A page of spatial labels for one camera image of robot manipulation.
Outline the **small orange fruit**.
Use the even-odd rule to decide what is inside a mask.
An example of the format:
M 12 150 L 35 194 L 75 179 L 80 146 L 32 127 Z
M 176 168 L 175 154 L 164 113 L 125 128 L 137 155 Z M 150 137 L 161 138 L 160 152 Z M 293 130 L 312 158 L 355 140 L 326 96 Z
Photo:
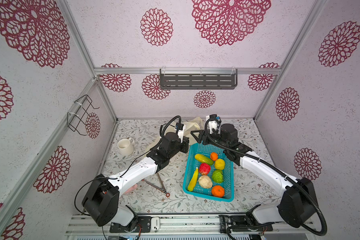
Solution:
M 215 162 L 216 160 L 219 159 L 219 156 L 218 156 L 217 153 L 212 152 L 212 153 L 210 154 L 210 159 Z

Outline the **large orange fruit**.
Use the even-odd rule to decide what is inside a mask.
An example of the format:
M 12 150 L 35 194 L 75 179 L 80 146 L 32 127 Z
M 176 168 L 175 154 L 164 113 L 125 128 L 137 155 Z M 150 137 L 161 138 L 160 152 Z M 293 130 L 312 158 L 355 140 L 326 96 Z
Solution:
M 225 189 L 222 186 L 216 185 L 212 187 L 211 194 L 217 198 L 223 198 L 225 196 Z

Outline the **white ceramic mug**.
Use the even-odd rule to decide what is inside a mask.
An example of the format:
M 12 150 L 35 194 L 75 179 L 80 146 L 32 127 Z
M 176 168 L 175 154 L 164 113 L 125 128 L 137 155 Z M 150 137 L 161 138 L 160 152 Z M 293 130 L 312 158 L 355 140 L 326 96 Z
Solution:
M 132 155 L 135 150 L 134 143 L 135 140 L 130 137 L 119 140 L 117 146 L 121 155 L 124 157 Z

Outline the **yellow banana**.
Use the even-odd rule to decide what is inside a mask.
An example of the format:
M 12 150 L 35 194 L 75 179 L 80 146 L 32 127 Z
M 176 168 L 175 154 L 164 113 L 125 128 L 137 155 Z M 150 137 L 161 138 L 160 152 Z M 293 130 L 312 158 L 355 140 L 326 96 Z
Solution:
M 189 185 L 188 185 L 188 187 L 187 187 L 187 190 L 188 190 L 189 192 L 193 192 L 193 191 L 194 191 L 195 186 L 196 186 L 197 181 L 198 181 L 198 176 L 199 176 L 199 169 L 196 168 L 196 170 L 194 171 L 194 174 L 193 174 L 193 176 L 192 176 L 192 178 L 191 178 L 191 181 L 190 181 L 190 183 L 189 183 Z

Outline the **grey wall shelf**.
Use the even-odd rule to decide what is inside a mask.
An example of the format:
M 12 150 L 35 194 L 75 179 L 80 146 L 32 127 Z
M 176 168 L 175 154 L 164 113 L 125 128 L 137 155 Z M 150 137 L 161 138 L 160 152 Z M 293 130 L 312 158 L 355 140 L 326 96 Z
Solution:
M 163 90 L 234 90 L 238 85 L 236 73 L 230 74 L 172 74 L 160 69 Z

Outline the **green bumpy fruit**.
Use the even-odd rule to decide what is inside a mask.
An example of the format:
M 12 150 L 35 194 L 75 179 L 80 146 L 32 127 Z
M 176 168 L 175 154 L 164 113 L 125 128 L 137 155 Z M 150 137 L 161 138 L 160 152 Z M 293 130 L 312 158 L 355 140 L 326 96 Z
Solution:
M 224 175 L 223 175 L 223 171 L 222 170 L 215 170 L 212 173 L 212 180 L 215 183 L 221 184 L 224 182 Z

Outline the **red bumpy fruit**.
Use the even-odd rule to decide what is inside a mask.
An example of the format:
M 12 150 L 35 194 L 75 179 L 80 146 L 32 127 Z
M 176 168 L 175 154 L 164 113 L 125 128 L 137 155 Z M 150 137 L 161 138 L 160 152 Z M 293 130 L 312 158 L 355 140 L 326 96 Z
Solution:
M 211 166 L 206 163 L 202 163 L 199 166 L 199 173 L 203 176 L 208 175 L 210 171 L 211 171 Z

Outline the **red metal kitchen tongs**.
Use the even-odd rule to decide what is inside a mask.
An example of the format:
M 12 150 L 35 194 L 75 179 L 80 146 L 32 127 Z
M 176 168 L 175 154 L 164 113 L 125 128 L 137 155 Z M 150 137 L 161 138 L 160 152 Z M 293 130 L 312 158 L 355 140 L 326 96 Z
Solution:
M 155 184 L 153 184 L 153 183 L 151 183 L 151 182 L 149 182 L 149 181 L 147 181 L 147 180 L 145 180 L 145 179 L 143 179 L 142 181 L 145 182 L 146 184 L 150 185 L 151 187 L 159 190 L 160 192 L 162 192 L 163 194 L 165 194 L 167 198 L 169 198 L 171 194 L 170 194 L 169 192 L 167 192 L 167 189 L 165 188 L 164 182 L 163 182 L 160 174 L 159 174 L 159 173 L 156 173 L 156 176 L 158 177 L 160 186 L 157 186 L 157 185 L 155 185 Z

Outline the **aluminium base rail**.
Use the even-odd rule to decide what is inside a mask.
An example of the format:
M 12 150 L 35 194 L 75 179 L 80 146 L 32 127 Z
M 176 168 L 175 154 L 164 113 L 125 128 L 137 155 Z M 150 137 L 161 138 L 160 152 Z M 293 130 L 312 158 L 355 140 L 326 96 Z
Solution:
M 72 216 L 65 240 L 316 240 L 303 228 L 276 223 L 259 229 L 239 228 L 240 214 L 144 214 L 128 232 L 115 223 L 97 226 L 87 216 Z

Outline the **beige pear fruit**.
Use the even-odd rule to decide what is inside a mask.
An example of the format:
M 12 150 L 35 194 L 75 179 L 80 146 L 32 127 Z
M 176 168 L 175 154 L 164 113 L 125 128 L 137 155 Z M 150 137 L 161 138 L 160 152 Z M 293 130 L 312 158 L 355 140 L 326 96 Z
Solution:
M 210 189 L 210 188 L 213 187 L 213 182 L 212 182 L 211 178 L 209 176 L 206 176 L 206 175 L 202 175 L 198 179 L 198 183 L 204 189 Z

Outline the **cream plastic bag orange print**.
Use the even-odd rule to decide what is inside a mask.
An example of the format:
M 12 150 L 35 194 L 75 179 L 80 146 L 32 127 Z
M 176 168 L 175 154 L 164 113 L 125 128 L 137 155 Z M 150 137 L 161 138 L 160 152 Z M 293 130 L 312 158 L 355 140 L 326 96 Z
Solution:
M 176 122 L 175 123 L 172 123 L 170 124 L 170 126 L 166 129 L 165 133 L 168 133 L 168 132 L 175 132 L 175 126 L 176 125 Z M 184 124 L 184 127 L 185 127 L 185 131 L 184 131 L 184 135 L 183 135 L 183 139 L 185 137 L 189 138 L 189 146 L 193 145 L 193 144 L 196 144 L 197 141 L 195 140 L 194 137 L 192 137 L 191 135 L 191 131 L 199 131 L 201 130 L 201 125 L 203 124 L 203 120 L 200 118 L 200 117 L 197 117 L 193 120 L 189 120 L 187 122 L 182 122 L 182 124 Z M 149 144 L 147 147 L 146 147 L 146 151 L 148 151 L 149 149 L 151 149 L 152 147 L 154 147 L 160 140 L 160 136 L 157 136 L 155 139 L 154 139 L 154 142 Z

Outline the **green yellow mango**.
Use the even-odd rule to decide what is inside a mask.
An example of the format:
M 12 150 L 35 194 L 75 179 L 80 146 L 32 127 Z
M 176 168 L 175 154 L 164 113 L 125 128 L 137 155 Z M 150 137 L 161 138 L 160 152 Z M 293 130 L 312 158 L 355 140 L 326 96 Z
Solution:
M 210 158 L 208 158 L 208 157 L 206 157 L 205 155 L 202 155 L 202 154 L 196 154 L 195 159 L 197 161 L 199 161 L 200 163 L 208 164 L 209 166 L 212 166 L 214 164 L 213 160 L 211 160 Z

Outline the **pink plush toy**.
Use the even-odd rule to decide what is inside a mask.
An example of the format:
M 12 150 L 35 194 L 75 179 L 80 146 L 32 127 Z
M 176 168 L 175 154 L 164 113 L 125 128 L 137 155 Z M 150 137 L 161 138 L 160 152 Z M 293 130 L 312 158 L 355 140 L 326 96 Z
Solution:
M 137 188 L 138 188 L 138 184 L 135 184 L 135 185 L 133 185 L 132 187 L 130 187 L 130 188 L 125 192 L 125 194 L 129 194 L 129 193 L 135 191 Z

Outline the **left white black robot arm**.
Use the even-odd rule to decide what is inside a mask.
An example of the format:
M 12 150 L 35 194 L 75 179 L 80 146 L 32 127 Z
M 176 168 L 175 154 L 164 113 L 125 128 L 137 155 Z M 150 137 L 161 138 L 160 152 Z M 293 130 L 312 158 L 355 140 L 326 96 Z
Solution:
M 102 174 L 89 182 L 82 206 L 88 215 L 103 227 L 108 223 L 119 224 L 131 231 L 137 225 L 137 214 L 127 206 L 119 205 L 119 198 L 141 180 L 164 169 L 177 153 L 187 153 L 189 138 L 178 138 L 168 133 L 156 149 L 143 154 L 144 158 L 127 170 L 106 177 Z

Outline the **yellow round fruit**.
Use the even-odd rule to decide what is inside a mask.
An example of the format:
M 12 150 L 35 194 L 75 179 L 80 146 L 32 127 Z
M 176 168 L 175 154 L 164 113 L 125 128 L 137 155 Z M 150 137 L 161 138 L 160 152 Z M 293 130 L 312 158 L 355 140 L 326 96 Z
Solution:
M 225 161 L 223 159 L 217 159 L 215 161 L 214 167 L 215 167 L 216 170 L 222 171 L 222 170 L 225 169 L 225 166 L 226 166 L 226 163 L 225 163 Z

